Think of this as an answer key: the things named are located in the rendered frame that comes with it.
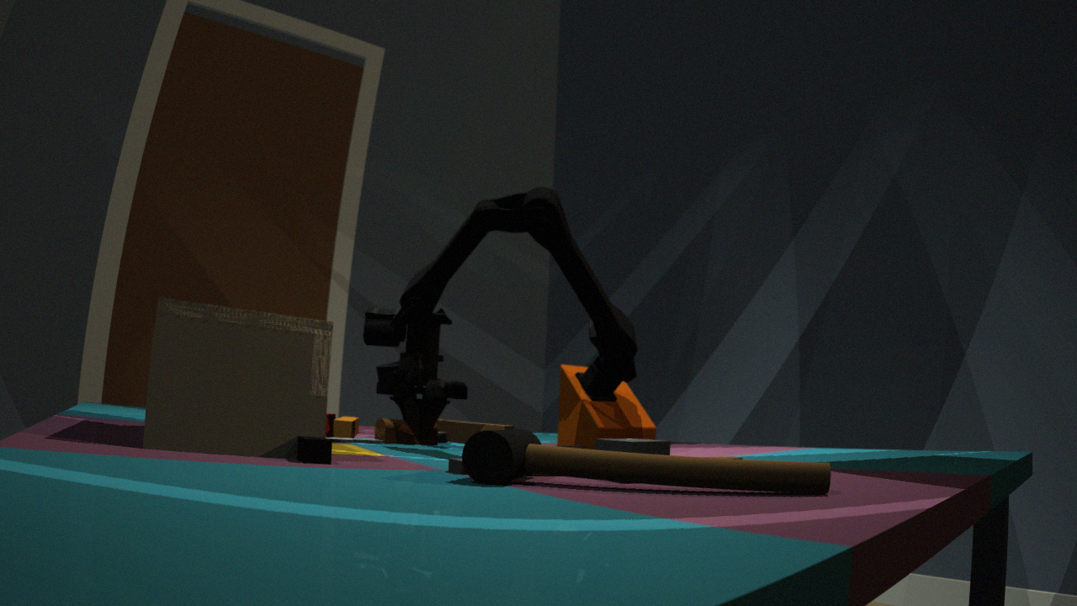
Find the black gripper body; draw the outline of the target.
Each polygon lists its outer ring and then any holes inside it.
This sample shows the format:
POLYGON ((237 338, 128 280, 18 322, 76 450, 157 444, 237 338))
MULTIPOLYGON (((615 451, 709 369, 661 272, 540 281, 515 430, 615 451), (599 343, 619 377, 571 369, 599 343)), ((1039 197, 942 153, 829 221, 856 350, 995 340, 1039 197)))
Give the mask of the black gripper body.
POLYGON ((433 399, 447 401, 447 398, 468 399, 468 387, 463 382, 448 382, 436 379, 438 375, 438 362, 443 362, 443 354, 437 348, 406 348, 406 353, 401 353, 405 358, 422 360, 424 368, 424 382, 418 383, 415 380, 403 382, 400 385, 380 385, 377 383, 376 394, 387 394, 401 396, 401 398, 416 398, 416 394, 423 394, 422 399, 433 399), (426 387, 423 387, 426 385, 426 387))

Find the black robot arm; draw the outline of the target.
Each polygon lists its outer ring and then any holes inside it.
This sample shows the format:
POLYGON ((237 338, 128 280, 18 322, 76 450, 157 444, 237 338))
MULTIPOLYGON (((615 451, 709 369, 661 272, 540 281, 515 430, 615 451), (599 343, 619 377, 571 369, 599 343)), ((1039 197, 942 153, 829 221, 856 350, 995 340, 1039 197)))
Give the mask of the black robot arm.
MULTIPOLYGON (((365 344, 398 348, 406 338, 407 348, 439 349, 440 325, 453 325, 453 321, 443 308, 433 313, 435 305, 448 280, 489 231, 528 231, 551 252, 570 287, 592 319, 589 321, 590 342, 599 350, 599 356, 586 372, 576 372, 576 377, 592 401, 616 401, 615 389, 637 377, 634 325, 619 308, 609 302, 607 292, 597 281, 587 258, 582 256, 576 239, 570 236, 560 197, 545 187, 484 199, 476 205, 439 256, 409 281, 401 293, 396 310, 367 308, 365 344)), ((381 365, 377 371, 380 385, 400 385, 409 380, 424 382, 420 354, 418 360, 401 354, 398 362, 381 365)))

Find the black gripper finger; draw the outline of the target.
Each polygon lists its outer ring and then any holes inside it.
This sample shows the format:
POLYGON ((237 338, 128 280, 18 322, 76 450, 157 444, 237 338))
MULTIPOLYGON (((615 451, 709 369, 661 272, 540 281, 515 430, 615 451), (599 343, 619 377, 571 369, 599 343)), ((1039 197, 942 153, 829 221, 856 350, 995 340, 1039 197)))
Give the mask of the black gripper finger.
POLYGON ((401 398, 401 396, 390 396, 390 398, 398 404, 403 419, 418 419, 419 421, 419 407, 416 405, 414 399, 401 398))
POLYGON ((428 434, 435 426, 436 419, 440 417, 446 404, 450 404, 450 401, 416 398, 414 398, 414 401, 419 407, 420 439, 426 440, 428 434))

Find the orange long bar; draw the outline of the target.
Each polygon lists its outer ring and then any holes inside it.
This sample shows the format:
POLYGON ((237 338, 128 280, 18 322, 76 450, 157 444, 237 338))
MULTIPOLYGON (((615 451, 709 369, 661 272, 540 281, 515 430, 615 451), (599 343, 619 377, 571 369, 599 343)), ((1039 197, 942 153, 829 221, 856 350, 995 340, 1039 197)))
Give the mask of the orange long bar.
POLYGON ((333 419, 333 438, 350 439, 354 438, 360 423, 360 417, 340 417, 333 419))

